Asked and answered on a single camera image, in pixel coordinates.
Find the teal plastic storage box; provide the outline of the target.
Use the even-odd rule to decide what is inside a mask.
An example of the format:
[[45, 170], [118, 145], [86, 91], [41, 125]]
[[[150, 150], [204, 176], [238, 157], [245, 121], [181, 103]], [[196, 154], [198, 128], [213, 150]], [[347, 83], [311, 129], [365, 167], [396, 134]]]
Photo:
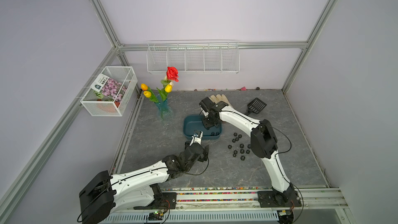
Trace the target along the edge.
[[[218, 127], [212, 127], [209, 130], [204, 128], [202, 124], [203, 115], [190, 115], [184, 119], [183, 122], [183, 133], [188, 140], [192, 139], [192, 135], [195, 130], [200, 130], [203, 132], [202, 140], [216, 140], [220, 138], [222, 134], [222, 125]], [[212, 132], [219, 132], [219, 136], [210, 136]]]

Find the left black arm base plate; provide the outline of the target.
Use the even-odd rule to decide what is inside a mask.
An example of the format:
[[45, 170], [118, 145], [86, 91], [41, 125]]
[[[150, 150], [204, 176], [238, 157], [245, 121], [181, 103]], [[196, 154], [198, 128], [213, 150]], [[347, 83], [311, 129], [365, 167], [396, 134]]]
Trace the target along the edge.
[[143, 206], [142, 204], [139, 206], [133, 207], [134, 210], [142, 210], [142, 209], [160, 209], [166, 208], [175, 209], [177, 203], [177, 193], [169, 192], [163, 193], [154, 198], [154, 200], [147, 206]]

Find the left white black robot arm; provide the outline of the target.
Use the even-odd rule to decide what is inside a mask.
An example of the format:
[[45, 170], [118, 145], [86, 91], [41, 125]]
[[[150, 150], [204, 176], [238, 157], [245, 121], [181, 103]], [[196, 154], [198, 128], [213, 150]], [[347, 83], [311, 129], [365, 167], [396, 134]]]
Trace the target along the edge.
[[145, 208], [161, 201], [159, 184], [188, 175], [196, 162], [208, 161], [209, 146], [193, 142], [180, 154], [168, 155], [155, 164], [123, 174], [96, 174], [80, 191], [78, 223], [98, 224], [111, 213]]

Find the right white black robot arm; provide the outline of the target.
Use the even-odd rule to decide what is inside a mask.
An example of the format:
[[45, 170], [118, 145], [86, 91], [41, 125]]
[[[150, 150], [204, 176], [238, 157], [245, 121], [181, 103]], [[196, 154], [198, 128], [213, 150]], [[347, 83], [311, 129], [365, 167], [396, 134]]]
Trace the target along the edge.
[[251, 151], [262, 160], [275, 192], [282, 194], [294, 190], [281, 165], [275, 129], [268, 120], [253, 119], [236, 111], [226, 102], [215, 103], [208, 97], [201, 100], [200, 107], [204, 113], [202, 122], [205, 128], [209, 129], [224, 121], [250, 137]]

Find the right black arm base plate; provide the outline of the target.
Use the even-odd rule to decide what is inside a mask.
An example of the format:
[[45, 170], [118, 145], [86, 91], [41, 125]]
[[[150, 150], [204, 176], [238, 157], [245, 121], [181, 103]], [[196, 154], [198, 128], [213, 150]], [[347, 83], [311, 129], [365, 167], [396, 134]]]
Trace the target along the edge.
[[294, 190], [288, 189], [284, 192], [258, 191], [258, 202], [261, 208], [296, 208], [302, 207], [301, 199], [298, 193]]

